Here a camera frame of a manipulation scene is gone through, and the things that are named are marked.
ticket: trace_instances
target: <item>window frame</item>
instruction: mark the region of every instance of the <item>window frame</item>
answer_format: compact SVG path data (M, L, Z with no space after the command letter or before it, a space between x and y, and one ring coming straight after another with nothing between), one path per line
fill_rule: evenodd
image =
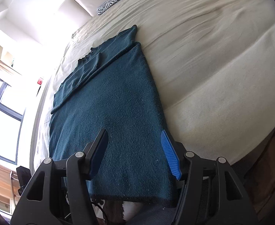
M9 84L7 84L2 79L0 79L0 81L3 82L2 86L0 87L0 101L1 101L3 93L4 93L5 89L9 86ZM23 118L24 118L25 112L23 114L19 114L18 112L16 112L16 111L10 109L9 107L3 105L1 102L0 102L0 111L21 122L20 129L18 131L18 140L17 140L17 144L16 144L15 161L7 159L7 158L0 155L0 160L12 163L14 165L17 165L17 162L18 162L18 142L19 142L19 139L20 139L20 133L21 133L21 128L22 128Z

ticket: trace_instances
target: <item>teal blanket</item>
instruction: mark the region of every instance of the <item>teal blanket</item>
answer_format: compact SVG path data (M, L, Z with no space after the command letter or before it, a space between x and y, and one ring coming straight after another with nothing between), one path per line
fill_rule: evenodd
M68 158L105 128L109 143L92 198L175 205L175 179L160 143L166 121L137 26L82 59L54 95L50 157Z

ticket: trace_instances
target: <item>zebra print fabric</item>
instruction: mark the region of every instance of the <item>zebra print fabric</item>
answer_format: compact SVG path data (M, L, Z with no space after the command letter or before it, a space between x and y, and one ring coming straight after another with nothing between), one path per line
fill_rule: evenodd
M101 15L104 13L107 9L109 9L112 5L116 4L120 0L108 0L107 2L103 3L100 7L97 9L98 15Z

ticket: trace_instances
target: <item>ribbed blue rubber pad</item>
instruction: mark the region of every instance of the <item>ribbed blue rubber pad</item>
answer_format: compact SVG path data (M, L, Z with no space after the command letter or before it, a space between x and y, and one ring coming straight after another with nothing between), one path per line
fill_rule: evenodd
M171 172L176 177L177 180L180 180L182 173L180 171L179 159L175 153L175 150L173 149L171 141L169 140L165 130L162 131L160 135L160 140L161 140L162 148L165 152L167 161L169 163Z

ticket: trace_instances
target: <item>fitted sheet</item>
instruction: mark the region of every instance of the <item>fitted sheet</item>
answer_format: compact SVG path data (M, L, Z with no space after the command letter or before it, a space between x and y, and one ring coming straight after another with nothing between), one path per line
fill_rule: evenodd
M91 47L134 24L168 128L187 150L233 164L275 127L274 0L121 0L77 31L51 76L35 169L48 157L60 84Z

